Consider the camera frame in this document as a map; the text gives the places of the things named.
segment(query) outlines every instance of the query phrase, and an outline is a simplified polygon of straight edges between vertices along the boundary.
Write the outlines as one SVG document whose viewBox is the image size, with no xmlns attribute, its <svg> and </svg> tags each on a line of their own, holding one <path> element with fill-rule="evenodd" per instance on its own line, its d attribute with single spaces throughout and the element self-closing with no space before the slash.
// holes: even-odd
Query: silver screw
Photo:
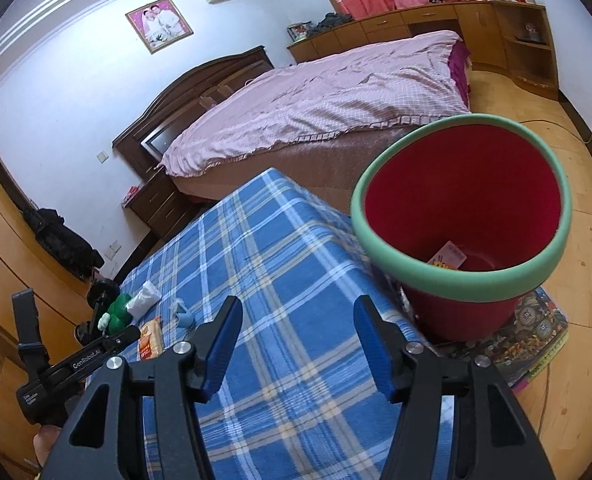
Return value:
<svg viewBox="0 0 592 480">
<path fill-rule="evenodd" d="M 405 350 L 407 350 L 410 354 L 418 355 L 423 353 L 425 347 L 418 341 L 411 341 L 405 345 Z"/>
<path fill-rule="evenodd" d="M 477 355 L 474 357 L 474 363 L 481 368 L 489 368 L 492 364 L 491 360 L 486 355 Z"/>
<path fill-rule="evenodd" d="M 176 354 L 186 354 L 189 350 L 191 350 L 191 343 L 188 341 L 179 341 L 173 345 L 173 351 Z"/>
<path fill-rule="evenodd" d="M 122 366 L 122 358 L 121 357 L 111 357 L 107 361 L 107 368 L 109 370 L 117 370 Z"/>
</svg>

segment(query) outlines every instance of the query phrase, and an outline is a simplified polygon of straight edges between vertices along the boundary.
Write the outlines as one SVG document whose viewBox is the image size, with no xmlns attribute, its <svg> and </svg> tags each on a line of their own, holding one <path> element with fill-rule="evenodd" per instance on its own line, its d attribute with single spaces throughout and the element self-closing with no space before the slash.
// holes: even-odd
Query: hand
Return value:
<svg viewBox="0 0 592 480">
<path fill-rule="evenodd" d="M 47 458 L 51 452 L 51 448 L 54 447 L 58 435 L 62 428 L 57 426 L 41 426 L 38 430 L 38 434 L 33 437 L 33 448 L 36 451 L 36 457 L 41 466 L 45 466 Z"/>
</svg>

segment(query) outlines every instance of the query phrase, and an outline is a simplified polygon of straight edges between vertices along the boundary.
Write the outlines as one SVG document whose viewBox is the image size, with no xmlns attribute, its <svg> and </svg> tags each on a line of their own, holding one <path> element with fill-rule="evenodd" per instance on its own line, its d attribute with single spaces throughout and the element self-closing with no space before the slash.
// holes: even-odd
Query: power cord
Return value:
<svg viewBox="0 0 592 480">
<path fill-rule="evenodd" d="M 567 133 L 569 133 L 569 134 L 573 135 L 574 137 L 576 137 L 585 146 L 588 145 L 590 142 L 592 142 L 592 135 L 589 137 L 589 140 L 587 142 L 585 142 L 582 137 L 577 136 L 574 132 L 572 132 L 568 128 L 564 127 L 562 124 L 554 123 L 554 121 L 548 121 L 548 120 L 545 120 L 545 119 L 534 119 L 534 120 L 531 120 L 531 121 L 521 121 L 521 124 L 526 124 L 526 123 L 549 123 L 549 124 L 554 124 L 554 126 L 558 126 L 559 128 L 562 128 L 563 130 L 565 130 Z"/>
</svg>

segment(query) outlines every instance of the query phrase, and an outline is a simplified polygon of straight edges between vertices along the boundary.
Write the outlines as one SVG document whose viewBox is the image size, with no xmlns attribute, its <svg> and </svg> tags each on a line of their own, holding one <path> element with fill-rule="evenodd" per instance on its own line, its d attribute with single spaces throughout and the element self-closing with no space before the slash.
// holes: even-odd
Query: tablecloth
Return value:
<svg viewBox="0 0 592 480">
<path fill-rule="evenodd" d="M 146 280 L 163 298 L 140 324 L 159 316 L 166 348 L 187 336 L 172 320 L 175 298 L 198 323 L 212 320 L 227 295 L 242 301 L 222 387 L 196 405 L 218 480 L 379 478 L 401 406 L 375 388 L 353 302 L 368 294 L 408 339 L 423 337 L 371 266 L 349 217 L 268 170 L 133 270 L 122 291 L 135 294 Z M 124 355 L 134 361 L 137 350 Z M 432 480 L 446 477 L 453 414 L 444 397 Z M 143 418 L 149 477 L 162 480 L 152 399 Z"/>
</svg>

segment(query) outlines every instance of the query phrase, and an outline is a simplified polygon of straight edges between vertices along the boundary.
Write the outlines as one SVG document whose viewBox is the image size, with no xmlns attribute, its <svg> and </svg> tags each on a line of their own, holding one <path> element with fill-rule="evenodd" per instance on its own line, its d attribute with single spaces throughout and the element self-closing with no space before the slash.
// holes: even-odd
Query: trash can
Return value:
<svg viewBox="0 0 592 480">
<path fill-rule="evenodd" d="M 554 153 L 531 130 L 486 114 L 423 126 L 361 176 L 351 221 L 365 252 L 403 285 L 423 328 L 484 338 L 559 263 L 571 196 Z M 429 263 L 452 242 L 458 269 Z"/>
</svg>

